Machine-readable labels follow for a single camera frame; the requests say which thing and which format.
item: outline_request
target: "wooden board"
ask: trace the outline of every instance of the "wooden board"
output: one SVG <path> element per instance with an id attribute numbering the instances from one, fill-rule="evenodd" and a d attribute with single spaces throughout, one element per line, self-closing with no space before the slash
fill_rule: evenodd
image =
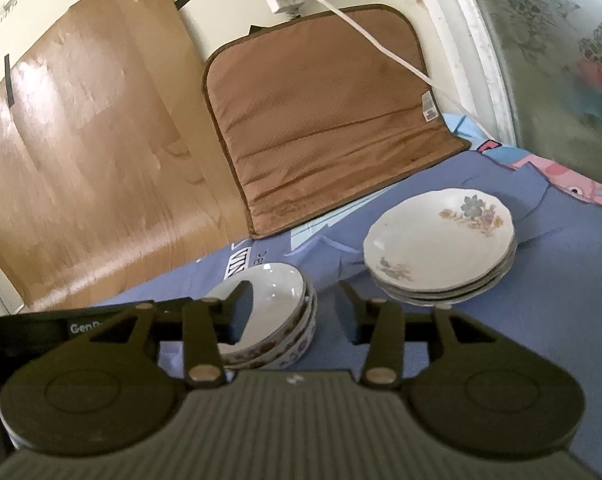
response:
<path id="1" fill-rule="evenodd" d="M 81 308 L 248 235 L 172 0 L 81 0 L 0 83 L 0 267 Z"/>

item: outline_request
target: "brown quilted mat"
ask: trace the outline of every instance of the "brown quilted mat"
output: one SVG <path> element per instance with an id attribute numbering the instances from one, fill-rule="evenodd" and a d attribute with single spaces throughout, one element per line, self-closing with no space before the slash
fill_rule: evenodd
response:
<path id="1" fill-rule="evenodd" d="M 415 31 L 398 11 L 347 12 L 425 70 Z M 468 149 L 442 118 L 425 120 L 427 91 L 329 12 L 217 51 L 207 64 L 204 94 L 252 235 L 300 224 Z"/>

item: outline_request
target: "white power cord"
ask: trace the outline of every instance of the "white power cord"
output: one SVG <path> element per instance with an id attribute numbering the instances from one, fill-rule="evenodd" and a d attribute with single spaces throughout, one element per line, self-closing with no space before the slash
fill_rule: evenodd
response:
<path id="1" fill-rule="evenodd" d="M 366 38 L 370 43 L 372 43 L 375 47 L 377 47 L 377 49 L 382 54 L 385 54 L 390 59 L 396 61 L 402 67 L 407 68 L 415 76 L 417 76 L 422 81 L 424 81 L 424 83 L 428 84 L 433 89 L 439 91 L 442 96 L 444 96 L 448 101 L 450 101 L 452 104 L 454 104 L 465 115 L 467 115 L 468 117 L 470 117 L 475 122 L 476 126 L 478 126 L 478 128 L 483 132 L 483 134 L 486 137 L 488 137 L 488 139 L 495 140 L 494 137 L 491 136 L 491 134 L 488 132 L 488 130 L 486 130 L 481 125 L 481 123 L 478 121 L 478 119 L 473 114 L 471 114 L 468 110 L 466 110 L 455 99 L 453 99 L 452 97 L 450 97 L 449 95 L 447 95 L 446 91 L 444 91 L 443 89 L 441 89 L 439 86 L 435 85 L 427 75 L 425 75 L 420 70 L 418 70 L 417 68 L 415 68 L 414 66 L 412 66 L 406 60 L 404 60 L 404 59 L 400 58 L 399 56 L 397 56 L 394 52 L 388 50 L 385 46 L 383 46 L 381 43 L 379 43 L 379 41 L 377 41 L 376 38 L 372 34 L 370 34 L 365 28 L 361 27 L 361 25 L 359 23 L 355 22 L 350 16 L 348 16 L 347 14 L 345 14 L 345 12 L 337 9 L 337 7 L 333 6 L 330 2 L 328 2 L 326 0 L 316 0 L 316 1 L 319 2 L 320 4 L 322 4 L 328 10 L 331 10 L 332 12 L 334 12 L 342 20 L 344 20 L 346 23 L 348 23 L 348 25 L 350 25 L 356 31 L 358 31 L 364 38 Z"/>

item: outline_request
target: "pink cartoon character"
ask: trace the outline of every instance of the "pink cartoon character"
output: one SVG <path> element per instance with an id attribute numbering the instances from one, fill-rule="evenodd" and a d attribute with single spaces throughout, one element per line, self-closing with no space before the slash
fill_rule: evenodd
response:
<path id="1" fill-rule="evenodd" d="M 510 164 L 510 167 L 520 168 L 528 162 L 532 163 L 559 189 L 584 202 L 595 202 L 602 205 L 602 184 L 599 184 L 576 171 L 569 170 L 558 162 L 531 154 Z"/>

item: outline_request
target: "blue bedsheet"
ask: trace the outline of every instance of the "blue bedsheet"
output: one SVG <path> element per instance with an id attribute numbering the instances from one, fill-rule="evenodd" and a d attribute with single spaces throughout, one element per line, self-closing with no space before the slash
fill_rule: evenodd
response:
<path id="1" fill-rule="evenodd" d="M 349 368 L 357 374 L 366 348 L 346 341 L 337 322 L 332 286 L 345 279 L 364 296 L 382 295 L 363 265 L 362 243 L 369 226 L 404 199 L 445 187 L 479 189 L 497 196 L 512 211 L 521 243 L 504 279 L 456 308 L 577 378 L 587 407 L 572 451 L 602 474 L 602 207 L 550 186 L 532 165 L 510 170 L 485 155 L 461 153 L 395 184 L 300 244 L 292 244 L 290 232 L 245 240 L 107 303 L 205 296 L 236 269 L 287 262 L 300 268 L 320 291 L 315 341 L 293 368 Z M 180 367 L 180 357 L 169 350 L 162 362 Z M 423 346 L 406 345 L 406 375 L 426 364 Z"/>

